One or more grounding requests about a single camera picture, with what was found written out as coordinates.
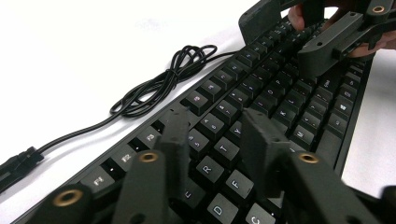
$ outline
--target gold screw insert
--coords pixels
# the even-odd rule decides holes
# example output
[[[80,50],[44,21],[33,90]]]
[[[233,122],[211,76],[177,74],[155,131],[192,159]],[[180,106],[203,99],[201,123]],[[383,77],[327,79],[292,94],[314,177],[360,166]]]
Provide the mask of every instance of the gold screw insert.
[[[382,7],[382,6],[373,7],[373,12],[374,12],[374,13],[381,13],[381,12],[383,12],[383,11],[385,11],[385,8]]]
[[[82,195],[83,193],[81,190],[70,189],[58,194],[58,196],[56,196],[56,198],[53,200],[53,204],[58,207],[65,207],[78,202]]]
[[[311,154],[302,153],[299,155],[300,160],[307,163],[317,163],[319,159]]]
[[[158,160],[158,155],[153,152],[148,152],[139,157],[142,162],[152,162]]]

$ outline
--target cable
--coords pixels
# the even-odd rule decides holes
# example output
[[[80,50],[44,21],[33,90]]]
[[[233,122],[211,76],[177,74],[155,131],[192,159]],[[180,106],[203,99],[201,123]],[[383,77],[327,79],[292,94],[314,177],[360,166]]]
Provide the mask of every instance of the cable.
[[[206,49],[211,49],[211,51],[206,54]],[[155,107],[155,105],[160,103],[172,89],[176,87],[177,83],[195,76],[207,63],[210,63],[220,57],[235,54],[235,52],[228,52],[209,59],[217,49],[218,48],[214,45],[206,45],[201,48],[195,46],[184,47],[182,50],[175,53],[169,69],[159,74],[154,79],[133,88],[126,93],[122,99],[116,102],[110,108],[110,117],[92,125],[91,127],[59,137],[39,148],[37,153],[42,154],[51,147],[54,147],[70,138],[99,129],[110,123],[118,116],[135,118],[147,114]],[[143,96],[152,92],[154,93],[146,101],[139,100]]]

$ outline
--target black keyboard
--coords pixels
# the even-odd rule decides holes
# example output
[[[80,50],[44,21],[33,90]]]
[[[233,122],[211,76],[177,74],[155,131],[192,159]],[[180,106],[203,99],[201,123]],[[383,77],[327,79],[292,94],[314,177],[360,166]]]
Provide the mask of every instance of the black keyboard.
[[[316,152],[341,175],[371,68],[346,60],[315,80],[301,78],[296,53],[319,28],[296,32],[280,21],[65,184],[98,192],[119,183],[134,154],[154,147],[167,115],[187,107],[190,171],[183,202],[172,204],[176,214],[191,223],[276,223],[282,200],[259,199],[241,161],[243,109],[268,116],[290,150]]]

